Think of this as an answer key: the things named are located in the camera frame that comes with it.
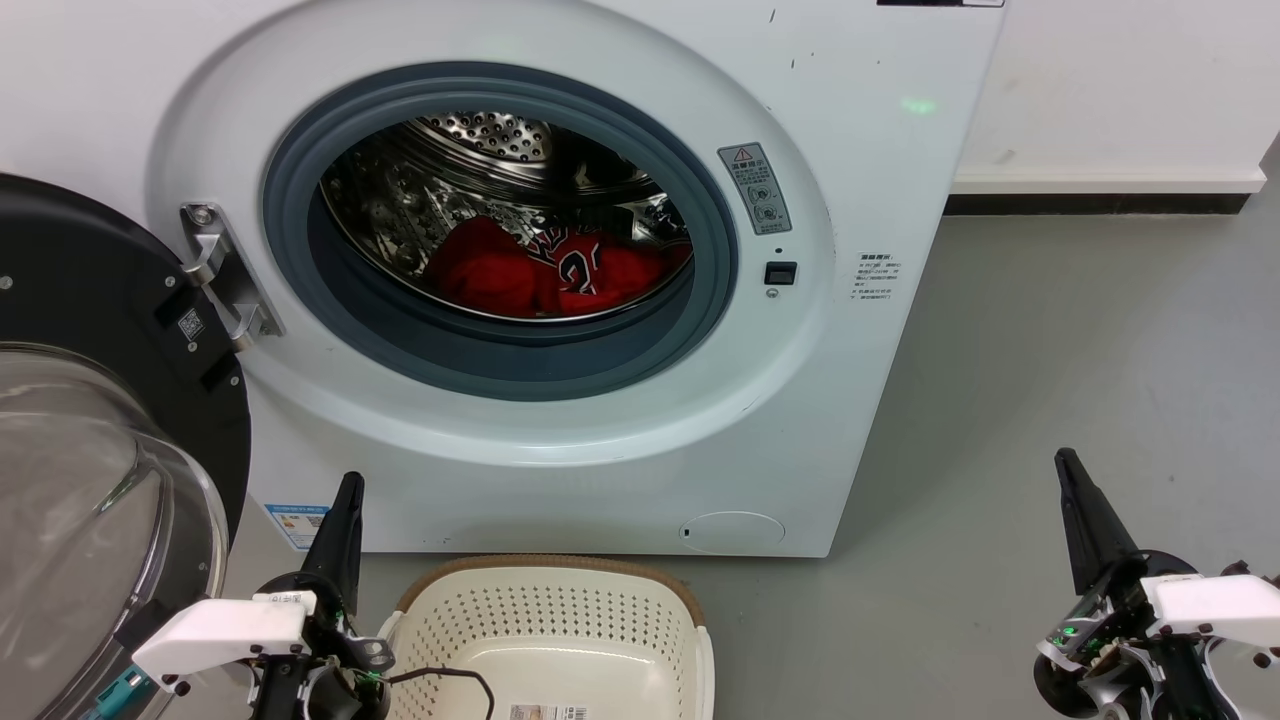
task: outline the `open washing machine door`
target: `open washing machine door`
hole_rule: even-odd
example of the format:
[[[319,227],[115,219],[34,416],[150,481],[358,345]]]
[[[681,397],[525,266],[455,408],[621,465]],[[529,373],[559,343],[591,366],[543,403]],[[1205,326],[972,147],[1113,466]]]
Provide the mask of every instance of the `open washing machine door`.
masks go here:
[[[97,202],[0,176],[0,266],[5,716],[81,717],[150,685],[129,676],[140,618],[221,589],[244,383],[177,259]]]

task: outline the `gray floor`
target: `gray floor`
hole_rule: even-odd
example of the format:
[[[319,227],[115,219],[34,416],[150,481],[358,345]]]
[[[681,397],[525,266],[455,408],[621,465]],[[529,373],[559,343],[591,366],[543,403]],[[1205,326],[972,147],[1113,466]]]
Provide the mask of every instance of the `gray floor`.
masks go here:
[[[1280,183],[1238,218],[946,219],[831,556],[646,560],[707,609],[717,717],[1056,717],[1030,662],[1074,600],[1064,445],[1139,544],[1280,573]],[[244,524],[232,593],[298,561]],[[365,625],[438,561],[366,557]],[[244,716],[215,694],[174,716]]]

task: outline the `black baseboard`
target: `black baseboard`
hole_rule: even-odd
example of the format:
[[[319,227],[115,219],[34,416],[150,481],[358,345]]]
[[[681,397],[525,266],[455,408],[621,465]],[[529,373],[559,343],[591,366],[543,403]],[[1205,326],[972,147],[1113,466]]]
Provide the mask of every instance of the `black baseboard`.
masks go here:
[[[1249,193],[952,195],[943,215],[1236,215]]]

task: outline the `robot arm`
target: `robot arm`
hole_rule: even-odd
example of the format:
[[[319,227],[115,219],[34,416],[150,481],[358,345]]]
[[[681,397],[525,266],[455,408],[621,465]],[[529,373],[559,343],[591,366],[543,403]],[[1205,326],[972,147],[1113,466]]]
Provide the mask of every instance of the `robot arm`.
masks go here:
[[[1187,562],[1140,551],[1075,451],[1055,457],[1076,592],[1038,646],[1036,685],[1069,717],[1239,720],[1210,652],[1231,639],[1280,666],[1280,587],[1238,562],[1206,578]]]
[[[228,662],[253,673],[255,720],[379,720],[396,664],[383,638],[351,625],[360,579],[365,479],[347,473],[302,569],[252,600],[201,600],[169,618],[133,652],[160,689],[184,696],[186,676]]]

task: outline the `plastic basket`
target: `plastic basket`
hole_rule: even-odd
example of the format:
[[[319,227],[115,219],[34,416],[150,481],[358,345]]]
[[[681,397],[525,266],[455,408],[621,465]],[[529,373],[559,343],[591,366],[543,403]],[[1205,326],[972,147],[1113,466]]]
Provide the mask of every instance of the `plastic basket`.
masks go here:
[[[457,560],[413,584],[383,628],[394,674],[481,674],[494,720],[710,720],[701,609],[678,580],[591,557]],[[483,688],[428,675],[392,691],[392,720],[484,720]]]

